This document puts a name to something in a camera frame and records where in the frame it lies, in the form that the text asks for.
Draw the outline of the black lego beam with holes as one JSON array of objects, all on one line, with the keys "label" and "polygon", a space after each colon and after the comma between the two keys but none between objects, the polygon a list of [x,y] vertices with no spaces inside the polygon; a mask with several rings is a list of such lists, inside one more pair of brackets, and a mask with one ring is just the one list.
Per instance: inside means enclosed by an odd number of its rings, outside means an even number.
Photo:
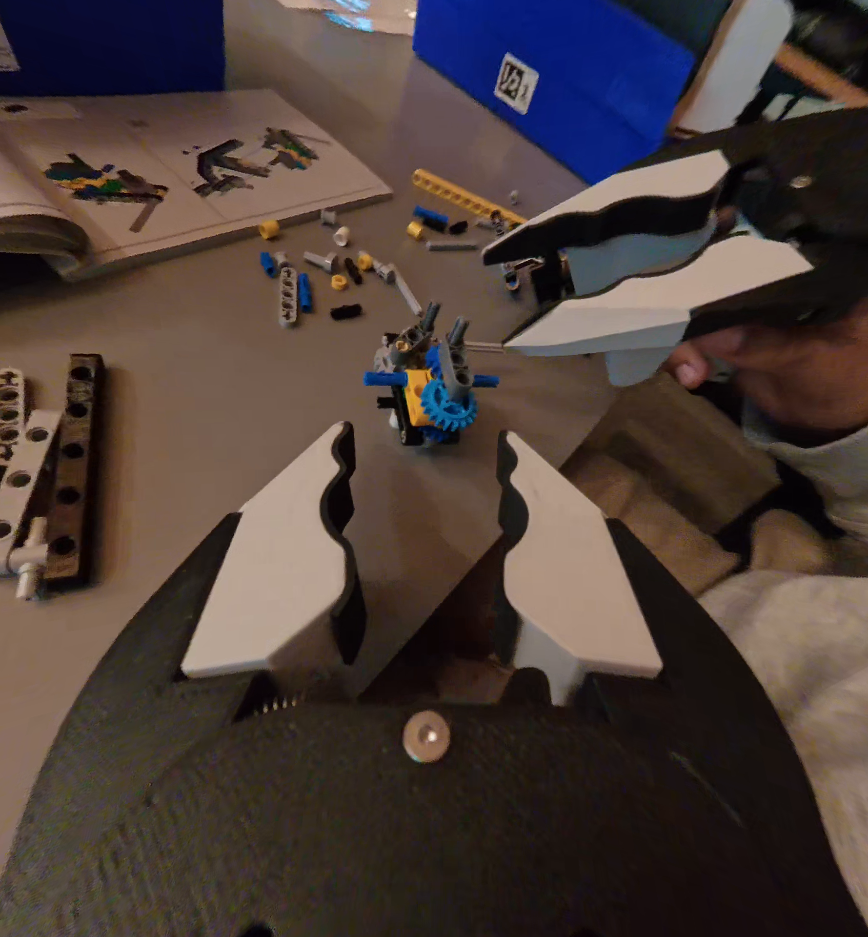
[{"label": "black lego beam with holes", "polygon": [[101,355],[70,355],[47,490],[48,557],[43,578],[52,591],[75,591],[91,582],[106,380]]}]

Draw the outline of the black lego linkage subassembly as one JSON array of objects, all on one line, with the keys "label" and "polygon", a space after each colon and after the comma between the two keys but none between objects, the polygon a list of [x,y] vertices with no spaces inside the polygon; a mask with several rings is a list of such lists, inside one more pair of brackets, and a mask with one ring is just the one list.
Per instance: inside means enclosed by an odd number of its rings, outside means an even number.
[{"label": "black lego linkage subassembly", "polygon": [[557,288],[557,254],[529,257],[499,264],[503,285],[510,294],[517,294],[529,284],[538,295],[554,293]]}]

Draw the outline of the blue storage bin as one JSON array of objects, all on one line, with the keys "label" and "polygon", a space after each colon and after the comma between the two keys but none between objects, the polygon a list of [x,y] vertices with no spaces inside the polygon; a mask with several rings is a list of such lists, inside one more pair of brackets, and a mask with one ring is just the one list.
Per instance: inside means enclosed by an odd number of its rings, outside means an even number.
[{"label": "blue storage bin", "polygon": [[0,2],[0,98],[221,91],[222,1]]},{"label": "blue storage bin", "polygon": [[608,1],[421,1],[413,51],[589,184],[660,148],[695,66]]}]

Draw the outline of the clear plastic bag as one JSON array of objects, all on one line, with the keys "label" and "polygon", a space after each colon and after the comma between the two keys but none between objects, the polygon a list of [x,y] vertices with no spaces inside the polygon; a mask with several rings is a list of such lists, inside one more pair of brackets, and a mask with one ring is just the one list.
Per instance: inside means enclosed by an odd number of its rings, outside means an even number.
[{"label": "clear plastic bag", "polygon": [[365,33],[412,37],[417,1],[279,1],[292,10],[321,13],[330,22]]}]

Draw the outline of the white cardboard box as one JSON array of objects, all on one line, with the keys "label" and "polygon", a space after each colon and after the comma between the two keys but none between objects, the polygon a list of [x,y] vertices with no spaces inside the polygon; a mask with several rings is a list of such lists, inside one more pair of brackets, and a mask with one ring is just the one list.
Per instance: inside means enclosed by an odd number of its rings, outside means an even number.
[{"label": "white cardboard box", "polygon": [[724,12],[670,132],[700,135],[735,124],[791,31],[788,1],[733,1]]}]

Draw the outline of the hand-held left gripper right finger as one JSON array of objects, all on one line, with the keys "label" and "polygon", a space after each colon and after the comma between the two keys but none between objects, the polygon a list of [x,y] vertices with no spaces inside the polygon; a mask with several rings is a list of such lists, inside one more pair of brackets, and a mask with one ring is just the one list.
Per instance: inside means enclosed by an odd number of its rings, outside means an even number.
[{"label": "hand-held left gripper right finger", "polygon": [[501,661],[540,672],[558,708],[591,674],[659,676],[662,657],[605,513],[512,431],[499,435],[497,478]]}]

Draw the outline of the thin white lego liftarm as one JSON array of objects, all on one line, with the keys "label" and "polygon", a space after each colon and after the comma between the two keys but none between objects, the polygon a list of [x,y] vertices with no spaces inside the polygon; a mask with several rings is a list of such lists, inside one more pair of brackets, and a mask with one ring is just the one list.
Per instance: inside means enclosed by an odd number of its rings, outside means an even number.
[{"label": "thin white lego liftarm", "polygon": [[0,468],[10,462],[26,423],[26,381],[17,368],[0,369]]}]

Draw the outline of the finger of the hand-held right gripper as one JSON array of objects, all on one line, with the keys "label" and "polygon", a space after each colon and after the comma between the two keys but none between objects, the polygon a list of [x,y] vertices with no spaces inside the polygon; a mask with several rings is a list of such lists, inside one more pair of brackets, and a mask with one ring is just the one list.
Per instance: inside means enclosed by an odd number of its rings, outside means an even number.
[{"label": "finger of the hand-held right gripper", "polygon": [[616,173],[488,244],[484,265],[566,255],[579,296],[693,260],[713,237],[731,164],[714,150]]},{"label": "finger of the hand-held right gripper", "polygon": [[672,271],[630,277],[596,295],[568,299],[503,348],[528,357],[601,354],[610,384],[628,387],[658,371],[682,342],[697,308],[812,269],[790,244],[736,234]]}]

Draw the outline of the short white lego beam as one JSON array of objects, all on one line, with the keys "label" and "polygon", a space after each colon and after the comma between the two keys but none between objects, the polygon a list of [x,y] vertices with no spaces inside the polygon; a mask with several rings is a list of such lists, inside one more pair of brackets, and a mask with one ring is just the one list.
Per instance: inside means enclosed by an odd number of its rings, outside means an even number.
[{"label": "short white lego beam", "polygon": [[5,469],[0,482],[0,577],[18,574],[27,563],[41,565],[46,557],[43,534],[35,533],[45,519],[32,518],[31,507],[61,421],[61,411],[34,410]]}]

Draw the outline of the person's grey sweatshirt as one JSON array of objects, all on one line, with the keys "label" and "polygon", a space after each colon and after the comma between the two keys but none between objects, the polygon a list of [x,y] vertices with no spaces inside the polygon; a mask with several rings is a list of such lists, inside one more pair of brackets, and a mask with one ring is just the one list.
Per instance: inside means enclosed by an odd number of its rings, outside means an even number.
[{"label": "person's grey sweatshirt", "polygon": [[868,578],[749,571],[700,603],[791,735],[868,923]]}]

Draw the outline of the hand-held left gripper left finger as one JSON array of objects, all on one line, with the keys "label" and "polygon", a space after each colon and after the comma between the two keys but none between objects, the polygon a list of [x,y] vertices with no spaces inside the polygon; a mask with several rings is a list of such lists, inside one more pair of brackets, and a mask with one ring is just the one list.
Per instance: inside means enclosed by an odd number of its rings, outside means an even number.
[{"label": "hand-held left gripper left finger", "polygon": [[367,612],[345,537],[355,467],[354,428],[335,423],[240,509],[185,676],[315,680],[356,662]]}]

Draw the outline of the person's right forearm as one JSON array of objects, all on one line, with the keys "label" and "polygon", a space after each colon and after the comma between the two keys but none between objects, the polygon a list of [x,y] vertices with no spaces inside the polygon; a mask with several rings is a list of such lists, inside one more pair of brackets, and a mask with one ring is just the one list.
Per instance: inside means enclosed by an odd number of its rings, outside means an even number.
[{"label": "person's right forearm", "polygon": [[826,444],[801,447],[747,402],[742,426],[749,443],[811,482],[831,522],[868,555],[868,425]]}]

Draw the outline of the lego gear assembly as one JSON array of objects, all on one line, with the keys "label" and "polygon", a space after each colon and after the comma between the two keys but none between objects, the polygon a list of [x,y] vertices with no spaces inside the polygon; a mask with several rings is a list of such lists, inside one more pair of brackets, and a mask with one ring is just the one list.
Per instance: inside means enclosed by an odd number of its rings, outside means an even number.
[{"label": "lego gear assembly", "polygon": [[440,304],[429,302],[418,321],[383,334],[363,385],[380,392],[377,407],[405,448],[451,447],[460,442],[480,411],[477,392],[498,389],[497,376],[475,373],[468,360],[469,321],[453,322],[436,336]]}]

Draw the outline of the white lego pin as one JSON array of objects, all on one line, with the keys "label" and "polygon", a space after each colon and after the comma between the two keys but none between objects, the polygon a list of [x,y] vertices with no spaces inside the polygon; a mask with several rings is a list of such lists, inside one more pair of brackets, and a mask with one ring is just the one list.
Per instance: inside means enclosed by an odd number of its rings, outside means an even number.
[{"label": "white lego pin", "polygon": [[37,597],[48,556],[48,519],[46,516],[35,516],[30,521],[22,545],[9,558],[10,568],[17,576],[18,600],[29,602]]}]

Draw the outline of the lego instruction booklet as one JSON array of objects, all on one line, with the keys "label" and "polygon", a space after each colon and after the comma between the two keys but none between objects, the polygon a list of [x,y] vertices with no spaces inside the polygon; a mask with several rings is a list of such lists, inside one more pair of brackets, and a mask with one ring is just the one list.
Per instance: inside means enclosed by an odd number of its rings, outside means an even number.
[{"label": "lego instruction booklet", "polygon": [[0,99],[0,254],[66,282],[392,194],[273,90]]}]

